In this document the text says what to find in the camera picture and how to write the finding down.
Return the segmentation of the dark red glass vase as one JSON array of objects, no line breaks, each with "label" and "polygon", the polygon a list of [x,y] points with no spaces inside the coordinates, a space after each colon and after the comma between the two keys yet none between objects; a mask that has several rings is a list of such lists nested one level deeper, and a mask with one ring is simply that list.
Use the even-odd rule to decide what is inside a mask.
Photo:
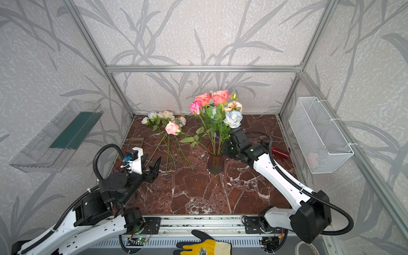
[{"label": "dark red glass vase", "polygon": [[222,154],[218,152],[219,144],[209,142],[207,145],[207,152],[209,154],[209,158],[207,160],[207,169],[211,174],[217,175],[224,171],[224,157]]}]

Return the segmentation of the peach cream artificial flower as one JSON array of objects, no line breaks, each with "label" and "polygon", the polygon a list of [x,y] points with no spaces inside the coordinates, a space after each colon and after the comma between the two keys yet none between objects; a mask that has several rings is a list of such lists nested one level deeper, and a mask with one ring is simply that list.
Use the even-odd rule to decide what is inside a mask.
[{"label": "peach cream artificial flower", "polygon": [[231,100],[232,102],[228,103],[224,107],[225,112],[231,112],[231,111],[238,111],[239,113],[242,114],[243,106],[241,103],[237,102],[238,96],[236,93],[233,93],[231,95]]}]

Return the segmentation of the magenta artificial rose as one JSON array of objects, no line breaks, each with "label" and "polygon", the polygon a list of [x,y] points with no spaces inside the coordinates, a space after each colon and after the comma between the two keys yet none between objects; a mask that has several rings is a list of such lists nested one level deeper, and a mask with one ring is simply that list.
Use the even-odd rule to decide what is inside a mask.
[{"label": "magenta artificial rose", "polygon": [[217,152],[216,149],[216,131],[214,130],[214,125],[212,124],[212,106],[209,104],[204,104],[206,101],[200,101],[196,99],[189,107],[194,116],[201,121],[201,127],[196,132],[198,138],[195,139],[196,142],[201,141],[202,138],[209,140],[209,145],[207,150],[212,155]]}]

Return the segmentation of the white blue artificial rose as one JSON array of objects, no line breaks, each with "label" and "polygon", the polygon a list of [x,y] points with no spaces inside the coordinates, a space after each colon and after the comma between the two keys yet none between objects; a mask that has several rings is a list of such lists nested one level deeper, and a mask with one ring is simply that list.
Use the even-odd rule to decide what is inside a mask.
[{"label": "white blue artificial rose", "polygon": [[242,119],[242,114],[237,110],[232,110],[231,112],[225,113],[225,118],[222,121],[222,125],[220,127],[219,154],[221,154],[223,145],[228,139],[228,133],[232,129],[239,128],[241,126]]}]

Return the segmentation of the red pink artificial rose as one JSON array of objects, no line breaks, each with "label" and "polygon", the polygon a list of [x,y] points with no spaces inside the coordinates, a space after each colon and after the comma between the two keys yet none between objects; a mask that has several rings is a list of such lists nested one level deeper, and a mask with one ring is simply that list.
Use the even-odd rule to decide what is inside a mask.
[{"label": "red pink artificial rose", "polygon": [[227,90],[219,90],[215,93],[212,93],[212,106],[217,107],[217,112],[221,116],[221,118],[216,121],[212,120],[212,124],[214,125],[214,130],[216,131],[216,143],[220,145],[220,127],[222,125],[222,121],[225,118],[225,111],[224,107],[228,104],[227,101],[230,98],[230,94]]}]

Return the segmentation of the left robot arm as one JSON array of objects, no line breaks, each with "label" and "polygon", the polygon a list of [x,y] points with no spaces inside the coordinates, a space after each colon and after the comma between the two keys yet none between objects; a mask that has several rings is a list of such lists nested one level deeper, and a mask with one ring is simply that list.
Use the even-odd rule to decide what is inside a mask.
[{"label": "left robot arm", "polygon": [[145,156],[125,163],[140,165],[141,173],[113,173],[98,186],[81,195],[63,213],[57,223],[31,241],[18,241],[14,255],[68,255],[116,235],[135,234],[146,225],[139,208],[126,205],[143,183],[153,183],[159,174],[161,158],[144,166]]}]

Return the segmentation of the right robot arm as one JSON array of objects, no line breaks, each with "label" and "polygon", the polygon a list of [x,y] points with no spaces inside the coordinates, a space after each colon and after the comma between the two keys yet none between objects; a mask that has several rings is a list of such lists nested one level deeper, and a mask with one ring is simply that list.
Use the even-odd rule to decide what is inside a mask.
[{"label": "right robot arm", "polygon": [[[270,148],[253,144],[247,136],[248,133],[241,128],[232,129],[223,146],[223,155],[250,166],[266,178],[291,206],[289,209],[264,209],[258,215],[263,232],[282,228],[294,232],[303,242],[310,244],[319,235],[338,236],[353,229],[354,220],[349,213],[331,204],[325,192],[315,192],[294,178],[274,159]],[[347,219],[345,227],[335,231],[326,229],[332,223],[332,211]]]}]

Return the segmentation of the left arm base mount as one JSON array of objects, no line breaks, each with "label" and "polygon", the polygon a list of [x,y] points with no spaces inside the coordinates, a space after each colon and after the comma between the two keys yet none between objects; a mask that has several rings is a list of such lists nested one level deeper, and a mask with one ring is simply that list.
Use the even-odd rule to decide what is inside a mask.
[{"label": "left arm base mount", "polygon": [[144,223],[137,227],[135,235],[157,235],[159,233],[161,217],[145,217]]}]

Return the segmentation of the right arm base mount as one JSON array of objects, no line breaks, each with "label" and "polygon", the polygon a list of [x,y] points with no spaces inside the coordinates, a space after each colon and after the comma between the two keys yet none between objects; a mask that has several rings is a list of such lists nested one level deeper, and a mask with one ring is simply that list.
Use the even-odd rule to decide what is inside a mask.
[{"label": "right arm base mount", "polygon": [[246,234],[264,234],[259,224],[258,216],[242,216],[241,222]]}]

